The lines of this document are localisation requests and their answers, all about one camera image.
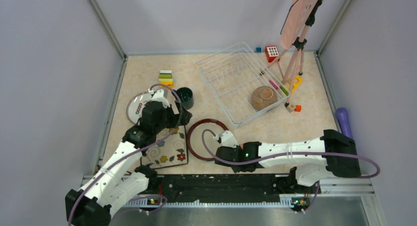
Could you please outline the dark green ceramic mug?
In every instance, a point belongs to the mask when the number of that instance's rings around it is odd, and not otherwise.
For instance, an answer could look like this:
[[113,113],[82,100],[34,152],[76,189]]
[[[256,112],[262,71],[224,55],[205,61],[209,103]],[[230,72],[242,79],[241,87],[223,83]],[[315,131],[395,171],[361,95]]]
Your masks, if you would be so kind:
[[194,105],[193,91],[188,87],[181,87],[176,90],[177,95],[180,97],[183,107],[189,110]]

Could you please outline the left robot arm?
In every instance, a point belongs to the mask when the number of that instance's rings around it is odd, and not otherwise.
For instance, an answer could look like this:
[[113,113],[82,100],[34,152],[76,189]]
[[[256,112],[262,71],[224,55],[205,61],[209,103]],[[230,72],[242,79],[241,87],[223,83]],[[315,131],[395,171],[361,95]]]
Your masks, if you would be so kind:
[[178,114],[170,104],[148,101],[141,108],[141,117],[122,137],[116,151],[106,164],[79,190],[65,196],[65,208],[70,226],[107,226],[114,215],[135,195],[152,193],[158,181],[149,167],[141,167],[126,180],[122,177],[146,151],[163,142],[169,135],[157,139],[164,129],[175,129],[189,123],[192,114],[176,100]]

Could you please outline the brown speckled ceramic bowl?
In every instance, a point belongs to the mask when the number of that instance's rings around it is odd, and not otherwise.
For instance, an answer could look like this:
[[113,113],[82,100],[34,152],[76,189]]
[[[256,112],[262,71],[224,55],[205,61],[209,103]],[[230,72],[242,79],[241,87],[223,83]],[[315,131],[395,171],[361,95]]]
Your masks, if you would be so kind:
[[260,111],[278,101],[278,94],[274,88],[269,86],[260,86],[256,88],[250,98],[252,107]]

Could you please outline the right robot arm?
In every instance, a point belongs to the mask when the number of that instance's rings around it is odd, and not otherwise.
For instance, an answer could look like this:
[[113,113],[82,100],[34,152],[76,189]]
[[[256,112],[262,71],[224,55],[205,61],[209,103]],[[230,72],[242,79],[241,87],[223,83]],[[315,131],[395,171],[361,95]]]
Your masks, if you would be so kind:
[[287,143],[246,142],[239,145],[234,134],[214,135],[220,147],[215,163],[231,167],[233,172],[254,172],[280,165],[291,165],[289,188],[301,193],[314,183],[328,178],[360,177],[355,141],[335,130],[324,130],[318,138]]

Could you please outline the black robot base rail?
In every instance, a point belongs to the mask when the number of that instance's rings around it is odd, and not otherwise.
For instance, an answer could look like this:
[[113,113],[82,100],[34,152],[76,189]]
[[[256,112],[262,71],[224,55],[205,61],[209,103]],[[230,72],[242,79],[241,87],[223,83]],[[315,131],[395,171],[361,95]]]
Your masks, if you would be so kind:
[[168,195],[185,190],[260,190],[268,194],[313,194],[317,185],[297,185],[288,174],[164,174],[149,181],[142,194]]

